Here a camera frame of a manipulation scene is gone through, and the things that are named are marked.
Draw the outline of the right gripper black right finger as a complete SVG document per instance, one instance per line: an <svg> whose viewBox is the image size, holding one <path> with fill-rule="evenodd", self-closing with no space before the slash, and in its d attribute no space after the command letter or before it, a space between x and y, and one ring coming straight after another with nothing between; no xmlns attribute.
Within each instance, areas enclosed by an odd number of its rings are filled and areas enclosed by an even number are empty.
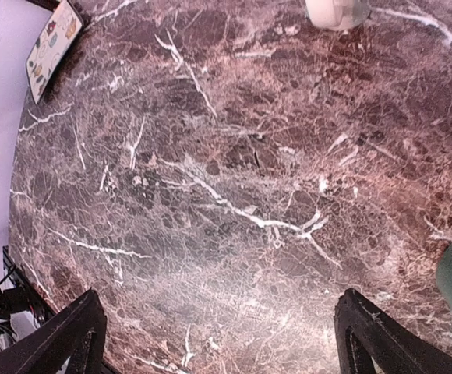
<svg viewBox="0 0 452 374"><path fill-rule="evenodd" d="M452 373L452 357L416 337L354 288L335 307L341 373Z"/></svg>

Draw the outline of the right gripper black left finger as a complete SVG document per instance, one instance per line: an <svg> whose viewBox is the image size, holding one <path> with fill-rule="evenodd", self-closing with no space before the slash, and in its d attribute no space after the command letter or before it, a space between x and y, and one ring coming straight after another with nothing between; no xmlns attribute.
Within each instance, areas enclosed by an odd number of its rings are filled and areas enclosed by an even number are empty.
<svg viewBox="0 0 452 374"><path fill-rule="evenodd" d="M0 353L0 373L99 373L107 316L98 293L87 290L40 329Z"/></svg>

